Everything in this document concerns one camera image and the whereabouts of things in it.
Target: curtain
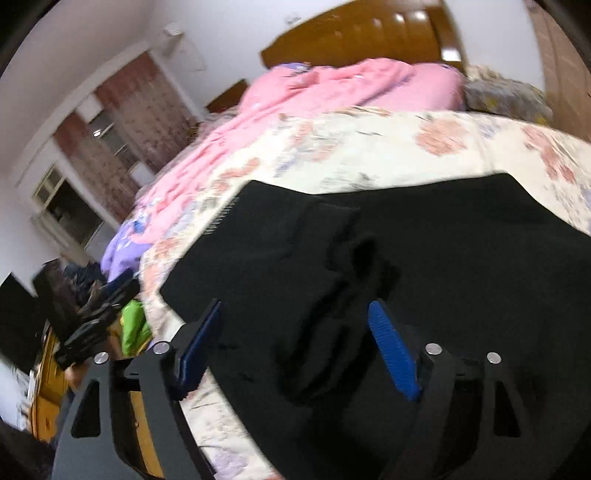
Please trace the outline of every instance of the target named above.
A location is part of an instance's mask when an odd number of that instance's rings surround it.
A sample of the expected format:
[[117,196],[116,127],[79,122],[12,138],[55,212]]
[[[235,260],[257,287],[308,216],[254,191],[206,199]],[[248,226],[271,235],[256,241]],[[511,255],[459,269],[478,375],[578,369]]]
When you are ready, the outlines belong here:
[[97,202],[122,222],[131,212],[139,190],[124,165],[92,136],[75,111],[53,136]]
[[190,143],[194,118],[148,53],[115,73],[95,95],[155,173]]

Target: silver bolt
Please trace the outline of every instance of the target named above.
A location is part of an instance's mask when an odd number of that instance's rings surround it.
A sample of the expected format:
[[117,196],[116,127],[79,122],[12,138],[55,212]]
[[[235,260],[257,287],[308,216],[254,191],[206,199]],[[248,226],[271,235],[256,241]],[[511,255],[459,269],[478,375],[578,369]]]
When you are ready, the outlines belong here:
[[156,355],[162,355],[170,350],[168,342],[158,342],[154,345],[154,353]]
[[492,364],[500,364],[501,356],[498,353],[490,352],[486,355],[486,359]]
[[97,365],[104,364],[109,359],[109,354],[107,352],[97,353],[95,355],[95,363]]
[[425,346],[425,351],[429,355],[439,355],[443,351],[443,349],[438,343],[428,343]]

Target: window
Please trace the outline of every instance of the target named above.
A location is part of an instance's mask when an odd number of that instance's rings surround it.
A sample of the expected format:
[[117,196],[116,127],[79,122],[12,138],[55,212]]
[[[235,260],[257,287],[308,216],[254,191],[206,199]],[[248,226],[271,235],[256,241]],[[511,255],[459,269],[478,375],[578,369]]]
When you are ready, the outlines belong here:
[[99,113],[94,120],[92,120],[88,127],[92,134],[98,138],[109,149],[109,151],[119,159],[127,170],[139,162],[138,157],[129,147],[129,143],[125,141],[122,135],[117,130],[116,125],[111,120],[111,117],[104,110]]
[[37,186],[33,198],[37,199],[45,208],[50,203],[51,199],[57,193],[57,190],[64,182],[64,176],[52,165],[46,174],[43,175],[41,183]]
[[61,182],[46,210],[83,247],[103,222],[67,181]]

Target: pink blanket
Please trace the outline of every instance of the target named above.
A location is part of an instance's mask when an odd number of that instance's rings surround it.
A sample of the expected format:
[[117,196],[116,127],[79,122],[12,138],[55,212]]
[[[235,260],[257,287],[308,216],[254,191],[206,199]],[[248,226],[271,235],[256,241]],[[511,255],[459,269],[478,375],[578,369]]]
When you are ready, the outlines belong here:
[[391,112],[463,110],[464,78],[453,67],[438,63],[413,65],[414,74],[387,92],[364,103]]
[[390,59],[364,60],[341,69],[315,67],[296,76],[289,68],[274,68],[247,91],[234,120],[213,131],[138,202],[136,216],[146,220],[145,228],[131,239],[140,244],[161,239],[209,173],[227,155],[255,141],[280,113],[310,118],[362,105],[413,73],[413,66]]

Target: floral bedspread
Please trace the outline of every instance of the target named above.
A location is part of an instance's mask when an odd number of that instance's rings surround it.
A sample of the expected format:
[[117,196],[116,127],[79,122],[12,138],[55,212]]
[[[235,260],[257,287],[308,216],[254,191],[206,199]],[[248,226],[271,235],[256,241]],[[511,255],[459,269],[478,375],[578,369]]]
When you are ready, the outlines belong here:
[[[591,233],[591,145],[561,132],[481,114],[347,108],[315,119],[282,117],[230,156],[180,221],[142,260],[143,300],[155,334],[182,321],[158,290],[176,261],[251,179],[305,193],[380,189],[506,171],[538,202]],[[208,371],[183,402],[220,480],[281,480]]]

